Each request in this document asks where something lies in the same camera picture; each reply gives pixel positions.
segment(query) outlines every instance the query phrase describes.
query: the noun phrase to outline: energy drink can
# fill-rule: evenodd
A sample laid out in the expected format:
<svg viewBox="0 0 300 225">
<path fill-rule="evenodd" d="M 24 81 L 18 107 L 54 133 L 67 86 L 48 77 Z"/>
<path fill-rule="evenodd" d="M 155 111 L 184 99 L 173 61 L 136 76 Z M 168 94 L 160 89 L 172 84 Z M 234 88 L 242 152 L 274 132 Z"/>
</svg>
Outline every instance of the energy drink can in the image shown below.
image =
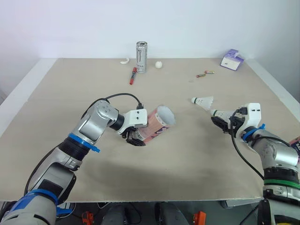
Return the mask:
<svg viewBox="0 0 300 225">
<path fill-rule="evenodd" d="M 136 68 L 138 73 L 145 73 L 147 67 L 147 48 L 148 44 L 145 41 L 136 43 Z"/>
</svg>

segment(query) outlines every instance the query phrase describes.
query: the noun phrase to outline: white shuttlecock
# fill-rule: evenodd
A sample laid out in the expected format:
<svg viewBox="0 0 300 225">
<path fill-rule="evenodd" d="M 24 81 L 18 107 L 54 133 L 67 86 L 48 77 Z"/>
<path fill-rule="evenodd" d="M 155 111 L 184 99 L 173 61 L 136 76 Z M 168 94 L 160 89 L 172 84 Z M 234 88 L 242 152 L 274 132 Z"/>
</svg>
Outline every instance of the white shuttlecock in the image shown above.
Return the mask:
<svg viewBox="0 0 300 225">
<path fill-rule="evenodd" d="M 214 100 L 213 96 L 210 97 L 194 97 L 192 98 L 192 103 L 199 105 L 205 111 L 209 111 Z"/>
</svg>

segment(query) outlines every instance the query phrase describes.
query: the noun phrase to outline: table surface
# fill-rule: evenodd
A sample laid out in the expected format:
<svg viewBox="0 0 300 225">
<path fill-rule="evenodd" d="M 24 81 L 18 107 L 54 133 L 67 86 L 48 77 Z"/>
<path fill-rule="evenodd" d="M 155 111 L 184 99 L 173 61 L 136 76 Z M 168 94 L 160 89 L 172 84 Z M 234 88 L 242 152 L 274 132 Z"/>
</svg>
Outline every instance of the table surface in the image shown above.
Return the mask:
<svg viewBox="0 0 300 225">
<path fill-rule="evenodd" d="M 59 59 L 0 138 L 0 199 L 15 200 L 33 168 L 64 140 L 85 109 L 97 98 L 115 93 L 136 95 L 150 113 L 164 104 L 176 125 L 145 147 L 127 144 L 107 129 L 76 172 L 70 202 L 245 199 L 262 196 L 263 182 L 238 156 L 230 136 L 192 97 L 214 96 L 213 108 L 233 110 L 259 102 L 266 128 L 291 140 L 300 124 L 268 86 L 244 63 L 238 71 L 219 66 L 220 59 L 148 60 L 148 71 L 129 78 L 134 60 Z M 196 78 L 204 70 L 215 74 Z M 121 113 L 135 109 L 134 99 L 111 99 Z M 258 154 L 239 144 L 259 171 Z"/>
</svg>

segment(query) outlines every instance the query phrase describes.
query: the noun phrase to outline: purple tissue box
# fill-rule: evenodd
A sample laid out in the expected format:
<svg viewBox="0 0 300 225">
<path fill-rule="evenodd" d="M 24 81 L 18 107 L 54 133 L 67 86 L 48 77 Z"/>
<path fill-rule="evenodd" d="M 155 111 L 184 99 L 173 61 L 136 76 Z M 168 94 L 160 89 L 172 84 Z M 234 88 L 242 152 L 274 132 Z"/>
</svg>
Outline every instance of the purple tissue box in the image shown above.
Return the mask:
<svg viewBox="0 0 300 225">
<path fill-rule="evenodd" d="M 243 61 L 238 50 L 230 49 L 223 57 L 220 66 L 236 71 Z"/>
</svg>

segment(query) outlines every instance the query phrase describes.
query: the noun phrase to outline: blue strap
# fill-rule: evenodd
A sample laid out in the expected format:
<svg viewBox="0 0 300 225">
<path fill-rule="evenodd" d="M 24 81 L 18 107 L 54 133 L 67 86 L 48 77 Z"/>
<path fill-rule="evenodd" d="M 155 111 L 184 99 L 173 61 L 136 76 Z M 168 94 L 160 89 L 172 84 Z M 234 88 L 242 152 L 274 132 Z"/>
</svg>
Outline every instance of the blue strap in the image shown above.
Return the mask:
<svg viewBox="0 0 300 225">
<path fill-rule="evenodd" d="M 264 130 L 265 126 L 266 125 L 263 123 L 259 128 L 254 128 L 254 129 L 248 131 L 247 133 L 245 133 L 243 135 L 243 141 L 246 142 L 247 137 L 249 137 L 250 135 L 252 135 L 255 131 L 260 130 L 260 129 Z"/>
<path fill-rule="evenodd" d="M 60 207 L 56 207 L 56 216 L 59 216 L 61 214 L 70 214 L 72 213 L 71 209 L 62 209 Z"/>
<path fill-rule="evenodd" d="M 50 196 L 55 201 L 55 205 L 58 204 L 58 199 L 57 199 L 56 195 L 53 194 L 51 191 L 47 191 L 47 190 L 44 190 L 44 189 L 35 189 L 35 190 L 32 190 L 32 191 L 28 192 L 25 196 L 31 195 L 33 193 L 41 193 L 41 194 Z"/>
<path fill-rule="evenodd" d="M 85 147 L 88 147 L 89 149 L 92 149 L 92 151 L 100 152 L 100 149 L 96 146 L 91 145 L 90 143 L 86 142 L 82 138 L 70 133 L 69 137 L 74 139 L 75 141 L 79 142 L 80 144 L 84 145 Z"/>
</svg>

